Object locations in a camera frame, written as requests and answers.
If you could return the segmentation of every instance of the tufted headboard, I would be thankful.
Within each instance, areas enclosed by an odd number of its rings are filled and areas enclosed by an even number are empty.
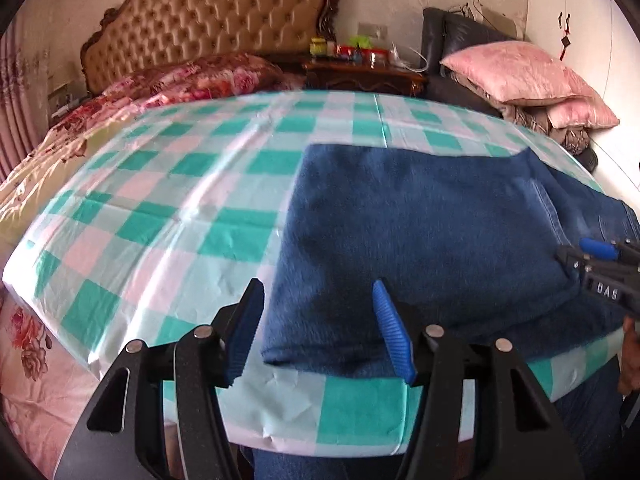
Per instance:
[[[123,75],[208,54],[308,51],[335,39],[338,0],[125,0],[108,9],[80,52],[87,90]]]

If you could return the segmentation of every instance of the black leather sofa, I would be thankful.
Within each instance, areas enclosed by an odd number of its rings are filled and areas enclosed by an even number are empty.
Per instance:
[[[461,14],[428,7],[422,12],[422,55],[426,58],[427,85],[421,97],[502,118],[500,112],[450,79],[440,60],[468,46],[513,40],[509,36]]]

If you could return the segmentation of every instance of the jar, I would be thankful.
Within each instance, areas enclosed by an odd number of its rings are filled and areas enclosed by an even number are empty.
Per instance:
[[[326,56],[326,40],[325,38],[311,38],[309,52],[313,57]]]
[[[381,48],[372,48],[367,51],[368,65],[371,68],[384,68],[389,60],[389,51]]]
[[[335,41],[326,42],[326,54],[329,57],[335,57]]]

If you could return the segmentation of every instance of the pink curtain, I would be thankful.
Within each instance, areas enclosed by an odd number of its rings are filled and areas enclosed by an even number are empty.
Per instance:
[[[20,17],[16,16],[0,38],[0,182],[42,140],[30,104],[31,85],[38,81],[39,56],[26,60],[20,49]]]

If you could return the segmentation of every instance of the folded blue cloth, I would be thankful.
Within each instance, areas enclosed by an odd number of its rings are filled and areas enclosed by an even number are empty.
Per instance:
[[[434,156],[311,145],[287,213],[262,355],[347,377],[394,374],[372,309],[386,278],[469,342],[546,358],[612,332],[622,314],[580,290],[554,254],[582,237],[638,240],[619,200],[515,156]]]

